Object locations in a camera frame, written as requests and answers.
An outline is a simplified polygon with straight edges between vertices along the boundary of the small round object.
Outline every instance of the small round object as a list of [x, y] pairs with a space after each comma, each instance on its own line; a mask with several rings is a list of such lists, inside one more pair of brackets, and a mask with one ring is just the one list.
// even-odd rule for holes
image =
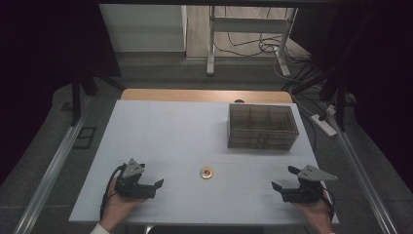
[[209, 179], [213, 176], [213, 170], [210, 167], [203, 167], [200, 171], [200, 176], [203, 179]]

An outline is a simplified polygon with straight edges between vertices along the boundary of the table surface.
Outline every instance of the table surface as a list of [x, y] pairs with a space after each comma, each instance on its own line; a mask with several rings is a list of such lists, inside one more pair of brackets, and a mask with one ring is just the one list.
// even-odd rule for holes
[[[98, 221], [100, 197], [107, 180], [116, 167], [134, 158], [146, 164], [140, 183], [152, 184], [161, 178], [165, 182], [156, 197], [140, 205], [127, 222], [157, 225], [305, 223], [302, 215], [284, 203], [280, 193], [271, 186], [273, 180], [285, 188], [297, 187], [297, 177], [288, 172], [287, 166], [318, 166], [295, 104], [279, 103], [291, 106], [300, 133], [289, 151], [227, 147], [228, 103], [233, 102], [234, 97], [248, 99], [250, 103], [270, 102], [272, 98], [272, 103], [277, 103], [288, 96], [280, 92], [256, 92], [256, 97], [253, 94], [255, 92], [126, 90], [115, 105], [69, 220]], [[200, 177], [200, 169], [205, 166], [214, 170], [211, 179]]]

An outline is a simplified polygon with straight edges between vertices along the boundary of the transparent plastic box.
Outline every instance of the transparent plastic box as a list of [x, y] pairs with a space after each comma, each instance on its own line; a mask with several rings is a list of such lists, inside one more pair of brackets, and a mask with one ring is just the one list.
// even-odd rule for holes
[[229, 148], [286, 149], [298, 137], [290, 106], [231, 103], [228, 111]]

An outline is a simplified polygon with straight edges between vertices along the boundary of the human hand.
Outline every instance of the human hand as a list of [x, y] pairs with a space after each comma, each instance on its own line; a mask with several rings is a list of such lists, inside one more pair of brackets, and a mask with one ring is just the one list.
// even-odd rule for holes
[[319, 234], [333, 233], [327, 204], [319, 199], [314, 204], [293, 203]]
[[106, 208], [100, 221], [100, 225], [108, 232], [113, 232], [116, 226], [129, 216], [133, 208], [147, 200], [121, 197], [115, 191], [115, 184], [116, 177], [110, 183]]

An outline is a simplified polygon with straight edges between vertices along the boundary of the white wall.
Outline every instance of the white wall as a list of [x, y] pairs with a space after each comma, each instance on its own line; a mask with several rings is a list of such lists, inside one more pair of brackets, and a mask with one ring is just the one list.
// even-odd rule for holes
[[100, 4], [115, 52], [184, 52], [186, 7]]

